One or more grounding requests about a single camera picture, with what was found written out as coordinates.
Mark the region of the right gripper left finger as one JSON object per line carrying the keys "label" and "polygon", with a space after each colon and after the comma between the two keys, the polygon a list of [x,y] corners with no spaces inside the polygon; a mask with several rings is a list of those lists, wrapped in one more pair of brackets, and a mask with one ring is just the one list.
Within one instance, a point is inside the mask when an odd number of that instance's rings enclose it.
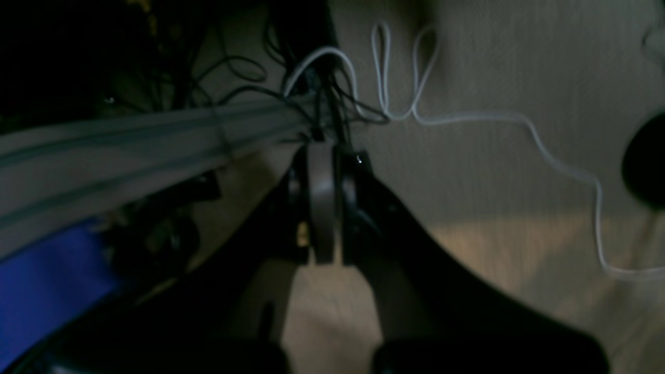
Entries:
{"label": "right gripper left finger", "polygon": [[96,305],[15,363],[17,373],[290,373],[280,346],[309,146],[247,220],[198,268],[147,300],[129,291]]}

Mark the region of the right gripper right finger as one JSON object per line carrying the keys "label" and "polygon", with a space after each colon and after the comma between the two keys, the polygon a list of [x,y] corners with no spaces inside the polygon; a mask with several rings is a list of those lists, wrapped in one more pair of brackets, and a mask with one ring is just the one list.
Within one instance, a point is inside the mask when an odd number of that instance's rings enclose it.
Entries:
{"label": "right gripper right finger", "polygon": [[590,334],[473,274],[354,152],[335,148],[342,261],[372,290],[383,343],[373,373],[607,373]]}

